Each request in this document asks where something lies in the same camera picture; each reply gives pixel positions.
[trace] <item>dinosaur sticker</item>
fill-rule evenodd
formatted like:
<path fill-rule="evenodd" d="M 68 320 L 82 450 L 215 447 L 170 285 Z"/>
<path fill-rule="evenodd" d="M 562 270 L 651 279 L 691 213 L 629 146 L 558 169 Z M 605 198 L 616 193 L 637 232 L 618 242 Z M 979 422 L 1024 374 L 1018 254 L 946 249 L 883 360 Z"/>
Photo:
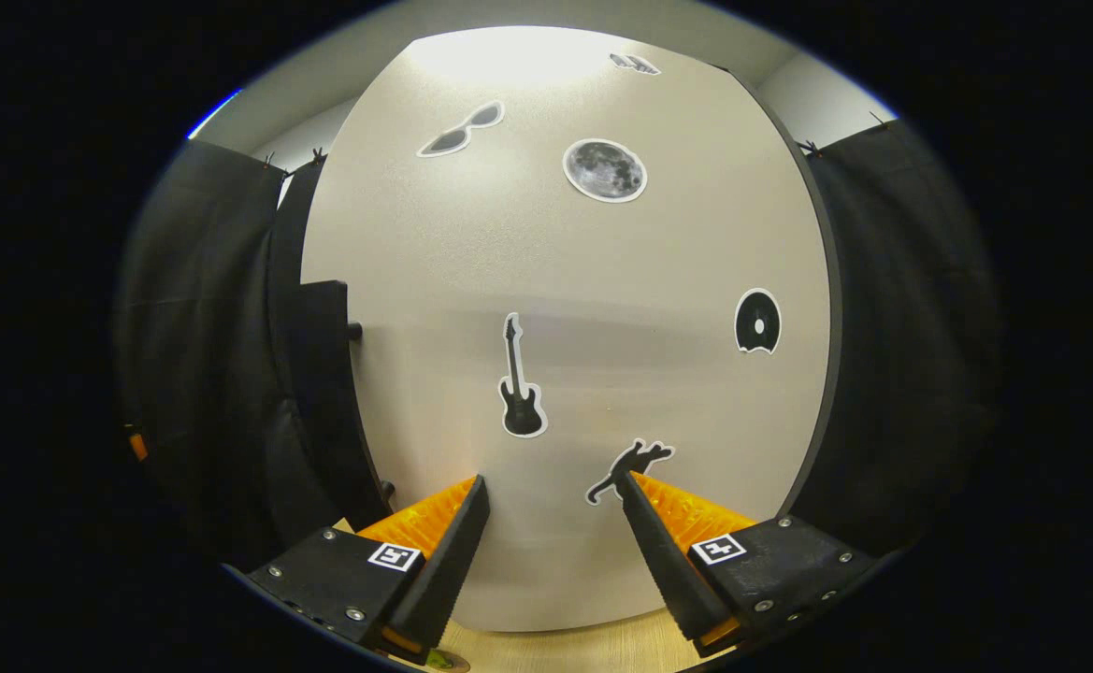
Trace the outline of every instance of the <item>dinosaur sticker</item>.
<path fill-rule="evenodd" d="M 674 447 L 663 446 L 662 442 L 650 444 L 650 447 L 643 451 L 642 447 L 644 446 L 645 440 L 633 439 L 633 446 L 624 449 L 622 454 L 618 457 L 618 460 L 613 461 L 613 464 L 609 468 L 609 474 L 606 474 L 600 482 L 588 488 L 585 499 L 588 500 L 589 506 L 598 506 L 600 504 L 600 494 L 603 494 L 609 488 L 613 489 L 613 494 L 619 499 L 624 499 L 618 492 L 618 485 L 615 485 L 620 474 L 624 472 L 645 474 L 649 472 L 654 463 L 658 463 L 661 460 L 669 460 L 670 457 L 675 454 Z"/>

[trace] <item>full moon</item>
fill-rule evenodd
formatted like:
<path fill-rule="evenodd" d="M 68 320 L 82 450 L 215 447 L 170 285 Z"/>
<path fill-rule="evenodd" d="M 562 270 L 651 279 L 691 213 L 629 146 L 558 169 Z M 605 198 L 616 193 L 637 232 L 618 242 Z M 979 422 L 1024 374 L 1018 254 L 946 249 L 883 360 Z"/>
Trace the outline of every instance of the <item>full moon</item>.
<path fill-rule="evenodd" d="M 609 140 L 576 142 L 563 154 L 563 170 L 576 189 L 600 201 L 631 201 L 645 188 L 640 158 Z"/>

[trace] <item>electric guitar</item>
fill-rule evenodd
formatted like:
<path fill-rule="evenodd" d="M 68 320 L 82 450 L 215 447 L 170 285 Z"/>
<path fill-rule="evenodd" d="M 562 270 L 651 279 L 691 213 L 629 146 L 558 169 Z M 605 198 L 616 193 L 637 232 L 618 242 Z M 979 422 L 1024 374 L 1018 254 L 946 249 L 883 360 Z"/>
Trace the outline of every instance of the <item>electric guitar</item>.
<path fill-rule="evenodd" d="M 546 430 L 546 414 L 541 408 L 541 389 L 534 383 L 522 385 L 520 380 L 520 334 L 517 314 L 509 314 L 504 319 L 508 376 L 501 378 L 501 398 L 504 399 L 504 430 L 515 437 L 529 438 Z"/>

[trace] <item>wooden floor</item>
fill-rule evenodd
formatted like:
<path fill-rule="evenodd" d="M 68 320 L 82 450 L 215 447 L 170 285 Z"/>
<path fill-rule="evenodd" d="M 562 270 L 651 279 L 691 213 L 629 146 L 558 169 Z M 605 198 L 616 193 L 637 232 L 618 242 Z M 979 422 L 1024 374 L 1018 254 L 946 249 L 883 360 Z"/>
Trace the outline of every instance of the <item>wooden floor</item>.
<path fill-rule="evenodd" d="M 345 520 L 336 528 L 351 532 Z M 468 661 L 474 673 L 674 673 L 707 661 L 696 656 L 666 610 L 584 629 L 532 634 L 471 630 L 448 622 L 437 648 Z"/>

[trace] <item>orange tag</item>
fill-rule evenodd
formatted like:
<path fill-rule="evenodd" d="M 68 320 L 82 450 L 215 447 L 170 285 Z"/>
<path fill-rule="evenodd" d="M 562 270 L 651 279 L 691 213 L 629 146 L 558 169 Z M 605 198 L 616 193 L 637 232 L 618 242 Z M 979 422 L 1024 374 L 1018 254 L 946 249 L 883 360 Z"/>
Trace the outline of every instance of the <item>orange tag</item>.
<path fill-rule="evenodd" d="M 134 456 L 139 458 L 139 462 L 142 463 L 143 459 L 148 457 L 148 447 L 143 444 L 143 435 L 131 435 L 131 448 L 134 449 Z"/>

